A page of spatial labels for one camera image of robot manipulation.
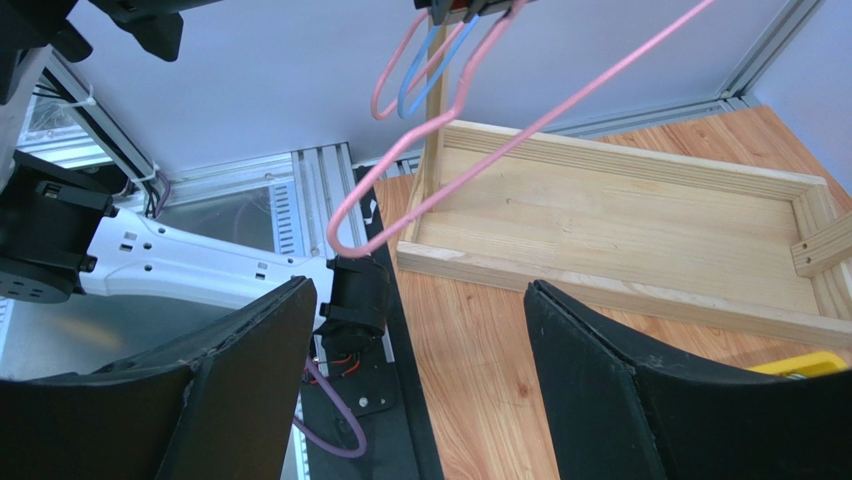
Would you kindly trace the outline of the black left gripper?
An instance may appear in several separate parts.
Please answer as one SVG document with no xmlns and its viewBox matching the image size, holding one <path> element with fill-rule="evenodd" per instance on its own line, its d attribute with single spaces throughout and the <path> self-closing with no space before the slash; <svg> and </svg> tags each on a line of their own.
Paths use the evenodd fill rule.
<svg viewBox="0 0 852 480">
<path fill-rule="evenodd" d="M 510 0 L 422 0 L 414 1 L 414 8 L 419 15 L 414 21 L 418 26 L 424 21 L 433 25 L 452 25 L 456 23 L 472 23 L 475 19 L 486 16 L 500 15 L 495 20 L 501 24 L 506 19 L 511 22 L 520 9 L 529 6 L 531 1 Z"/>
</svg>

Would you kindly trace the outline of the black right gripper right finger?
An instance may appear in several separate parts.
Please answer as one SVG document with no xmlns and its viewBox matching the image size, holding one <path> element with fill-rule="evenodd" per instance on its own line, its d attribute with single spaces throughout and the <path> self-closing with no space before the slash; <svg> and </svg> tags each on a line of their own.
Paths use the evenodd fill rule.
<svg viewBox="0 0 852 480">
<path fill-rule="evenodd" d="M 847 479 L 851 372 L 741 369 L 537 280 L 528 336 L 563 479 Z"/>
</svg>

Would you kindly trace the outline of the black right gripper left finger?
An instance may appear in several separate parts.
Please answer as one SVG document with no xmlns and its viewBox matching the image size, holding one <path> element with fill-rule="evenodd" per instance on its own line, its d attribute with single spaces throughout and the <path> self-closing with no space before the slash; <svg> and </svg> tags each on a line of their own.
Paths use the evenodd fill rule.
<svg viewBox="0 0 852 480">
<path fill-rule="evenodd" d="M 1 384 L 5 479 L 276 479 L 317 306 L 296 276 L 88 374 Z"/>
</svg>

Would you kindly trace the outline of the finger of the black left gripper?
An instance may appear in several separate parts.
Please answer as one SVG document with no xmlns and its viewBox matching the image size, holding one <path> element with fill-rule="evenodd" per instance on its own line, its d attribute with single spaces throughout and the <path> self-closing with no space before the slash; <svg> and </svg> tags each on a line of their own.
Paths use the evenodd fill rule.
<svg viewBox="0 0 852 480">
<path fill-rule="evenodd" d="M 217 3 L 217 0 L 92 0 L 122 30 L 131 34 L 153 56 L 178 59 L 186 10 Z"/>
</svg>

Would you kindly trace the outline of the blue wire hanger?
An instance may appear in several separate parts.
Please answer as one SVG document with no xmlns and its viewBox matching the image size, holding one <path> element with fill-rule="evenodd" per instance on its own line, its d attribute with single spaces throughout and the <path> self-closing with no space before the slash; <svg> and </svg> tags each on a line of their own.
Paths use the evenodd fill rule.
<svg viewBox="0 0 852 480">
<path fill-rule="evenodd" d="M 436 60 L 431 60 L 429 48 L 432 47 L 440 33 L 441 26 L 433 25 L 429 28 L 426 37 L 421 44 L 417 54 L 409 65 L 408 70 L 403 78 L 402 85 L 397 95 L 396 114 L 401 119 L 411 117 L 423 101 L 428 97 L 428 94 L 435 87 L 440 76 L 450 65 L 464 41 L 470 35 L 472 30 L 479 22 L 480 16 L 474 15 L 470 19 L 465 19 L 457 24 L 454 29 L 447 35 L 445 40 L 442 40 L 438 45 L 438 51 L 435 53 Z M 414 100 L 407 105 L 407 97 L 418 86 L 422 80 L 426 80 L 420 93 Z"/>
</svg>

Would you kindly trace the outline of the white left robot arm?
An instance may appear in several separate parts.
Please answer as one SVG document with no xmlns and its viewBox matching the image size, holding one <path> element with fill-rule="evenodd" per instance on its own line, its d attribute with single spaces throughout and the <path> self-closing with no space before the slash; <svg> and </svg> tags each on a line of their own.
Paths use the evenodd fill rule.
<svg viewBox="0 0 852 480">
<path fill-rule="evenodd" d="M 125 9 L 107 1 L 105 11 L 116 24 L 132 33 L 147 51 L 167 61 L 177 59 L 183 19 L 179 12 L 213 1 L 141 1 Z M 467 95 L 469 80 L 485 54 L 519 14 L 526 1 L 502 2 L 489 10 L 489 1 L 428 1 L 424 15 L 443 23 L 460 21 L 461 7 L 473 14 L 503 13 L 465 66 L 457 97 L 445 114 L 404 135 L 362 182 L 345 198 L 329 220 L 326 240 L 343 258 L 369 256 L 387 238 L 418 220 L 429 208 L 461 188 L 517 146 L 512 140 L 485 163 L 478 164 L 450 186 L 428 197 L 414 213 L 388 227 L 362 247 L 344 247 L 337 238 L 349 210 L 371 190 L 412 142 L 437 132 L 455 120 Z M 285 319 L 295 319 L 305 340 L 319 315 L 316 281 L 331 287 L 333 274 L 322 260 L 291 259 L 241 245 L 165 227 L 113 204 L 97 182 L 62 167 L 19 152 L 13 144 L 26 107 L 51 47 L 58 45 L 70 60 L 81 61 L 91 46 L 67 21 L 77 1 L 1 1 L 1 296 L 19 301 L 62 303 L 73 294 L 142 295 L 172 298 L 226 308 L 271 303 L 285 280 L 305 287 L 307 313 L 285 308 Z"/>
</svg>

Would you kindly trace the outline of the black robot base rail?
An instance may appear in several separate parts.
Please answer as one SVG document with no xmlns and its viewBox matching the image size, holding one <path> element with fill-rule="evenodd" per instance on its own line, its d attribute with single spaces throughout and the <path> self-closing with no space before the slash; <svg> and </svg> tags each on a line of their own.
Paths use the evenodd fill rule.
<svg viewBox="0 0 852 480">
<path fill-rule="evenodd" d="M 441 479 L 441 466 L 389 246 L 374 253 L 389 274 L 387 332 L 349 375 L 332 379 L 363 428 L 365 454 L 335 456 L 305 443 L 305 479 Z"/>
</svg>

